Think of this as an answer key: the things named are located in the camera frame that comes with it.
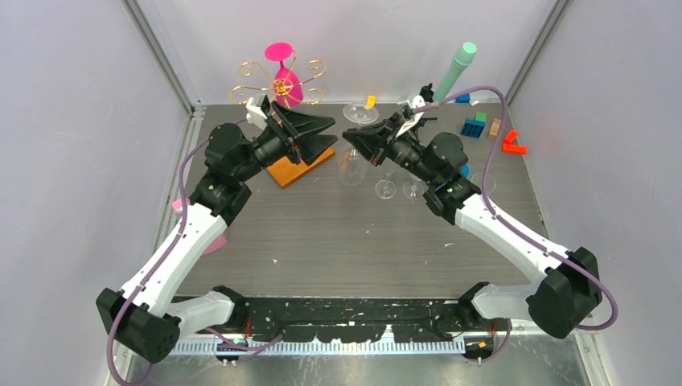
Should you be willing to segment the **blue wine glass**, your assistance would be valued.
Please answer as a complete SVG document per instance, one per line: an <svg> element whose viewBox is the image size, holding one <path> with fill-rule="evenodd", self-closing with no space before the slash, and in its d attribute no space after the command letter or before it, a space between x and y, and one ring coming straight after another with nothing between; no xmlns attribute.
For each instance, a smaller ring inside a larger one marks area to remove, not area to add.
<svg viewBox="0 0 682 386"><path fill-rule="evenodd" d="M470 166L469 166L469 164L465 164L465 165L460 169L460 173L462 174L462 176L463 176L465 179L468 179L468 178L469 178L469 175L470 175ZM440 189L440 188L444 187L445 185L446 185L446 183L442 183L440 186L437 187L437 189Z"/></svg>

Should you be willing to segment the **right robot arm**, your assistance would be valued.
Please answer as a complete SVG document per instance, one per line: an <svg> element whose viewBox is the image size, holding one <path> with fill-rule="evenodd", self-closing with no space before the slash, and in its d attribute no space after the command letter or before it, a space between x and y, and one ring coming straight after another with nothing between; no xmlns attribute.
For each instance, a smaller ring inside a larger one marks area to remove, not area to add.
<svg viewBox="0 0 682 386"><path fill-rule="evenodd" d="M347 129L343 138L374 166L389 159L422 180L430 211L467 231L510 261L528 285L482 282L462 295L459 319L479 330L491 319L534 322L545 334L563 339L583 327L602 302L596 256L553 243L508 215L462 173L468 157L460 137L438 133L427 145L401 132L396 117Z"/></svg>

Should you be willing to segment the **pink wine glass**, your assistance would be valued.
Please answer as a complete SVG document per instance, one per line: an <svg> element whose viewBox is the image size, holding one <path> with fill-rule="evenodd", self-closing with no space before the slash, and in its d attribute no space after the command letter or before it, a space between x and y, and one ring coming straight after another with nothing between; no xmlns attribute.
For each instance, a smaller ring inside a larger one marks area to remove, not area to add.
<svg viewBox="0 0 682 386"><path fill-rule="evenodd" d="M265 49L265 58L279 63L272 82L276 101L288 109L300 105L303 93L301 82L293 70L296 60L293 46L287 42L271 43Z"/></svg>

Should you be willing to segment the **clear flute wine glass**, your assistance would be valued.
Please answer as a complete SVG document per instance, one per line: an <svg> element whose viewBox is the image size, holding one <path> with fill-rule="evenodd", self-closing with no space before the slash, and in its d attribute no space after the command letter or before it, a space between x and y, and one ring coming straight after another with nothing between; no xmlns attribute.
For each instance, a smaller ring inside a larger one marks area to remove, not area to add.
<svg viewBox="0 0 682 386"><path fill-rule="evenodd" d="M396 194L396 184L393 175L397 167L393 164L385 164L380 168L379 180L375 185L375 193L382 200L392 199Z"/></svg>

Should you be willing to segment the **clear round wine glass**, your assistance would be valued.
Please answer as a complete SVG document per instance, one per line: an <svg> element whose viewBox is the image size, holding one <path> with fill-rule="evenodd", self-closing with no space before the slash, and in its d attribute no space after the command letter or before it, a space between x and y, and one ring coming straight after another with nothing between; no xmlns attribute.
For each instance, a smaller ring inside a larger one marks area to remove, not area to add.
<svg viewBox="0 0 682 386"><path fill-rule="evenodd" d="M407 199L420 199L427 189L426 184L415 175L409 176L409 181L404 183L402 187L403 194Z"/></svg>

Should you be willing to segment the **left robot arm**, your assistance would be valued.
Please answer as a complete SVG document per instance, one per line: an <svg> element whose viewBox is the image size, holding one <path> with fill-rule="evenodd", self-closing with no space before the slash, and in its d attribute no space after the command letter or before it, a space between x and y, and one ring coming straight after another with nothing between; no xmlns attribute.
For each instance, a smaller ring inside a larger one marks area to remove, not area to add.
<svg viewBox="0 0 682 386"><path fill-rule="evenodd" d="M337 142L332 117L300 113L278 102L253 98L245 121L260 133L247 138L237 123L216 126L201 145L206 172L192 193L180 195L181 217L150 259L120 289L103 289L96 300L108 338L149 363L165 359L186 335L221 326L240 331L247 320L244 298L217 286L204 296L175 302L186 276L231 225L251 196L249 180L281 159L310 165Z"/></svg>

